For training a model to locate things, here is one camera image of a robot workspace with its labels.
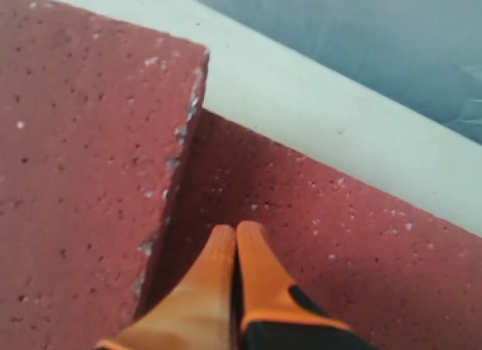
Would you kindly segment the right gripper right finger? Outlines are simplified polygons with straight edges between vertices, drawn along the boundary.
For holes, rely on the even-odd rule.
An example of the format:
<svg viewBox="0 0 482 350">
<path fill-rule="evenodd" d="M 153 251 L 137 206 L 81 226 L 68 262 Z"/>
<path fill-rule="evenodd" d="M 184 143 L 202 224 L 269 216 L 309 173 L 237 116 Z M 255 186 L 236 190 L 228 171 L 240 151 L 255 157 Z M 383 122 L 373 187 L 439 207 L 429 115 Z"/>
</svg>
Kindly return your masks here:
<svg viewBox="0 0 482 350">
<path fill-rule="evenodd" d="M 375 349 L 351 327 L 314 303 L 280 263 L 264 227 L 243 221 L 236 229 L 243 316 L 243 349 Z"/>
</svg>

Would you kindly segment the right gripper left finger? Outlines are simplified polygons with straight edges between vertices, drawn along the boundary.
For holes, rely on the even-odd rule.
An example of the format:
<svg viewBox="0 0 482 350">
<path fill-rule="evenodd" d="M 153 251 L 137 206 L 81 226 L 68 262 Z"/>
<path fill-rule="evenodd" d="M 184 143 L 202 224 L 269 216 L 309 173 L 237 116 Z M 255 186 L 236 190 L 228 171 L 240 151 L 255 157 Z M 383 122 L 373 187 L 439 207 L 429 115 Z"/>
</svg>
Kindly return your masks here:
<svg viewBox="0 0 482 350">
<path fill-rule="evenodd" d="M 150 312 L 96 349 L 230 349 L 231 288 L 236 235 L 212 229 L 182 280 Z"/>
</svg>

